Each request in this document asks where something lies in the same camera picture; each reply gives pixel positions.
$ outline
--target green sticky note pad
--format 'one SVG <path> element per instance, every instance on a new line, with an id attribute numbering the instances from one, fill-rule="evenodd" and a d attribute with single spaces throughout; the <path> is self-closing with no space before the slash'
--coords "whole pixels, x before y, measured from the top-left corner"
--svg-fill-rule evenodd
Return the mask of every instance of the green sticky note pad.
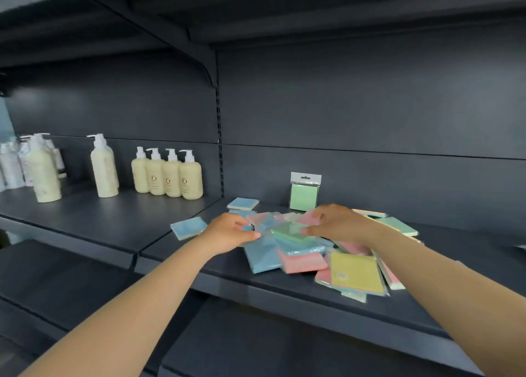
<path id="1" fill-rule="evenodd" d="M 293 184 L 290 191 L 290 209 L 308 211 L 309 209 L 316 208 L 318 190 L 318 186 Z"/>

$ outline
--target shelf bracket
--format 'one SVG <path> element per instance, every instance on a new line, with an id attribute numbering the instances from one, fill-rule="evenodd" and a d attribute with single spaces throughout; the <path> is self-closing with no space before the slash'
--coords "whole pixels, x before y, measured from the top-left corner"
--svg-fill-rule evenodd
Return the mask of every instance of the shelf bracket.
<path id="1" fill-rule="evenodd" d="M 119 16 L 141 32 L 154 37 L 175 51 L 198 62 L 208 75 L 210 84 L 217 89 L 217 63 L 215 52 L 207 45 L 190 41 L 186 28 L 165 21 L 158 16 L 136 13 L 127 0 L 89 0 Z"/>

